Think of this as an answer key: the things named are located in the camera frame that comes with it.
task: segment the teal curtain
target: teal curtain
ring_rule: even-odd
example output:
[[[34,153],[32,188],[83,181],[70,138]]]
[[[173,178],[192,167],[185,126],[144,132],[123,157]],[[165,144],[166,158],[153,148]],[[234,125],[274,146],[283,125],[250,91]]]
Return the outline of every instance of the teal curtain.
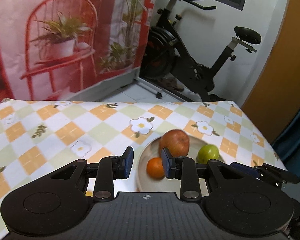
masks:
[[[288,171],[300,178],[300,110],[272,147]]]

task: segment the black saddle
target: black saddle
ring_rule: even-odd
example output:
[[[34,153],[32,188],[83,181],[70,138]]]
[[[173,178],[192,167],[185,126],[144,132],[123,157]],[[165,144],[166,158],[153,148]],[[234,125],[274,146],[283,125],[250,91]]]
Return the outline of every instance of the black saddle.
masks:
[[[252,29],[236,26],[234,32],[240,40],[251,44],[260,44],[261,36]]]

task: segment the small orange fruit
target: small orange fruit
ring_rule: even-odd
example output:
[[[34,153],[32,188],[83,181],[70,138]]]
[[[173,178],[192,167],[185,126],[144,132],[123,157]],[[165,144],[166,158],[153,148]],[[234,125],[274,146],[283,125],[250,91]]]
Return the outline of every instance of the small orange fruit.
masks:
[[[160,157],[152,158],[147,164],[147,173],[153,179],[162,179],[164,170]]]

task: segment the tablecloth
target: tablecloth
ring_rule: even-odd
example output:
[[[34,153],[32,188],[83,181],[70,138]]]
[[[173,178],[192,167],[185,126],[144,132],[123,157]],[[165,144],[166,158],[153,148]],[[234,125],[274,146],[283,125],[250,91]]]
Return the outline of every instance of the tablecloth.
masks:
[[[127,146],[134,148],[130,177],[114,184],[116,191],[135,191],[142,150],[172,129],[215,144],[227,164],[265,162],[285,169],[232,101],[151,104],[6,98],[0,103],[0,204],[10,191],[69,162],[81,158],[99,162],[109,155],[122,155]],[[0,216],[0,239],[7,232]]]

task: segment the exercise bike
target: exercise bike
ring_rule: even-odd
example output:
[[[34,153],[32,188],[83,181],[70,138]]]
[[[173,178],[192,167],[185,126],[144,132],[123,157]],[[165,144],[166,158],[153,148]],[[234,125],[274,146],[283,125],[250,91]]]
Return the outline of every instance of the exercise bike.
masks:
[[[232,61],[235,60],[236,55],[233,55],[232,53],[238,44],[244,46],[249,53],[257,52],[247,43],[260,44],[261,36],[254,30],[236,26],[234,32],[238,39],[232,37],[231,42],[226,46],[213,66],[211,68],[206,67],[197,63],[190,56],[186,46],[174,27],[182,17],[176,15],[176,20],[174,22],[169,20],[170,13],[177,1],[178,0],[169,0],[169,3],[164,10],[159,9],[157,11],[161,16],[156,26],[153,26],[149,31],[148,43],[141,64],[140,76],[153,85],[162,86],[156,79],[171,73],[189,90],[199,94],[203,102],[222,100],[222,98],[215,95],[213,97],[208,94],[215,86],[213,82],[214,76],[228,58]],[[204,7],[194,2],[198,0],[182,1],[202,10],[215,10],[217,8],[216,6]],[[175,55],[175,49],[177,49],[180,56]],[[164,88],[188,102],[193,102],[193,100],[169,87]]]

